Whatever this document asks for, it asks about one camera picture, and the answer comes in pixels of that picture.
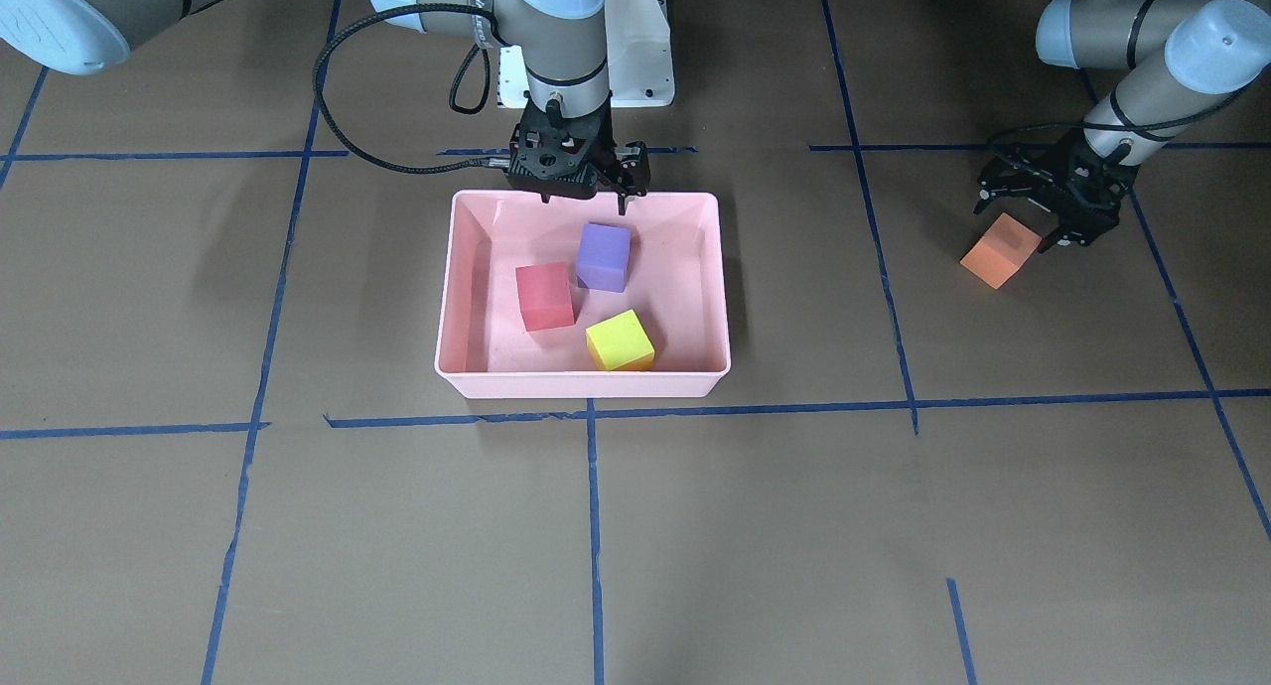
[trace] red cube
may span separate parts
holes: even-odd
[[[526,330],[568,328],[573,324],[568,264],[545,263],[517,268],[516,292]]]

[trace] orange cube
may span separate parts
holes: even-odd
[[[1038,245],[1038,234],[1003,214],[962,258],[962,267],[998,290],[1018,272]]]

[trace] pink plastic box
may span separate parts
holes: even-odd
[[[632,231],[625,292],[574,288],[577,323],[529,333],[516,268],[577,258],[588,222]],[[613,193],[590,201],[459,192],[441,299],[436,370],[464,397],[704,397],[732,367],[710,193],[649,193],[618,216]],[[657,360],[648,372],[602,372],[586,328],[634,309]]]

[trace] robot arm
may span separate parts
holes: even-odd
[[[1139,165],[1234,102],[1271,64],[1268,11],[1271,0],[1054,1],[1037,29],[1043,61],[1131,71],[1047,150],[993,147],[976,214],[999,197],[1026,197],[1051,211],[1059,227],[1038,252],[1057,243],[1088,247],[1115,229]]]
[[[0,0],[0,37],[19,51],[72,75],[118,65],[160,31],[221,0]],[[461,34],[478,47],[522,48],[530,100],[512,132],[508,159],[466,165],[503,170],[519,191],[591,197],[599,188],[629,196],[648,192],[643,142],[616,147],[613,139],[605,0],[371,0],[381,17],[421,33]],[[348,34],[324,48],[319,66]],[[319,107],[341,141],[364,159]],[[376,160],[379,165],[389,165]],[[431,169],[412,173],[435,173]]]

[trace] purple cube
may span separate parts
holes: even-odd
[[[630,229],[586,224],[574,268],[580,286],[592,291],[625,291],[630,250]]]

